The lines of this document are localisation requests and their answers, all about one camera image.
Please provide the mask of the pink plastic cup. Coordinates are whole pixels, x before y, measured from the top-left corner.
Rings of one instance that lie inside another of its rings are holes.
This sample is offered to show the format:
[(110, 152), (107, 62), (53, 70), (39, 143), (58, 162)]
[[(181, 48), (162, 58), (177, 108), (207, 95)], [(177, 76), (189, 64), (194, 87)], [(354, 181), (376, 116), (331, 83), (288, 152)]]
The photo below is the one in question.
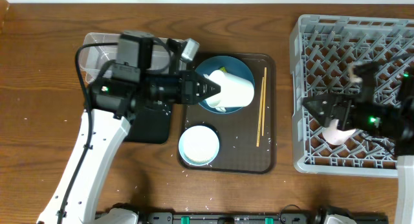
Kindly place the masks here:
[(329, 126), (322, 131), (323, 138), (332, 145), (338, 146), (344, 144), (356, 131), (356, 129), (350, 129), (346, 131), (339, 130), (338, 119), (330, 121)]

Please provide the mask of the white plastic cup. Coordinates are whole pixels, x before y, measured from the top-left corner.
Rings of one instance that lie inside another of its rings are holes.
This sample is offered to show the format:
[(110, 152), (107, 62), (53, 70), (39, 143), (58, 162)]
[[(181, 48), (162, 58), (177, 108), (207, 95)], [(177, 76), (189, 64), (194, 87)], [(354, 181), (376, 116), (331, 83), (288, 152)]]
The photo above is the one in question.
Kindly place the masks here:
[(252, 82), (220, 70), (204, 76), (221, 88), (218, 94), (205, 100), (209, 107), (246, 107), (253, 101), (254, 85)]

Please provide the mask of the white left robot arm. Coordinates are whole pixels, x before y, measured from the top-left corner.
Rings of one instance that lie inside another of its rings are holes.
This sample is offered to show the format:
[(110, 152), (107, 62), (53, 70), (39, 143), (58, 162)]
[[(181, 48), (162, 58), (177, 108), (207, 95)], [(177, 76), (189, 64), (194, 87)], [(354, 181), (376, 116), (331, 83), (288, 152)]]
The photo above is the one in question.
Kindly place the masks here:
[(198, 104), (219, 85), (194, 71), (193, 39), (160, 39), (126, 31), (114, 43), (116, 58), (105, 62), (94, 81), (82, 84), (82, 122), (61, 180), (39, 223), (138, 223), (137, 211), (112, 208), (96, 216), (98, 198), (112, 161), (147, 103)]

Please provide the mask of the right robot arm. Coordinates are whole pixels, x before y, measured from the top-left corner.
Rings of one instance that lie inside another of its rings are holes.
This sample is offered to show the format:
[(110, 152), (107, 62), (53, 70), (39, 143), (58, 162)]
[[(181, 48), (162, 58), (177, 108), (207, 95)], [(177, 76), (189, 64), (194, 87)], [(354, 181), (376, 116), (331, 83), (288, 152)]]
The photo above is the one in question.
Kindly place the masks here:
[(398, 199), (395, 223), (413, 223), (413, 68), (402, 75), (397, 100), (399, 107), (375, 104), (375, 73), (382, 63), (352, 63), (348, 66), (352, 83), (361, 84), (356, 95), (323, 94), (306, 97), (302, 106), (319, 125), (341, 132), (362, 130), (372, 137), (395, 141)]

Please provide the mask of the yellow snack wrapper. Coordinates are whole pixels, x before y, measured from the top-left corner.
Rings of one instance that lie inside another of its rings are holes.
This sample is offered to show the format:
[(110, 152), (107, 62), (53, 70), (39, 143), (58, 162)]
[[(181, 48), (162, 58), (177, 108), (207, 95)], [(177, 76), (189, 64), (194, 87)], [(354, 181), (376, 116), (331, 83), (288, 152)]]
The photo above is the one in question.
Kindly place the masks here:
[(222, 71), (222, 72), (227, 73), (227, 71), (226, 71), (225, 67), (221, 67), (219, 70), (220, 70), (220, 71)]

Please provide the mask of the light blue bowl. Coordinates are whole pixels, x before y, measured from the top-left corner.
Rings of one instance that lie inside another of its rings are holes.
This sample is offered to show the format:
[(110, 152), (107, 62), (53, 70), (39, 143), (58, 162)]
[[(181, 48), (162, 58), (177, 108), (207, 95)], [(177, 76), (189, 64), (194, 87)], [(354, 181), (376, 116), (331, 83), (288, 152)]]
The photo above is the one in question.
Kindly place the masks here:
[(218, 155), (220, 141), (213, 129), (198, 125), (184, 131), (178, 147), (184, 162), (192, 166), (205, 166)]

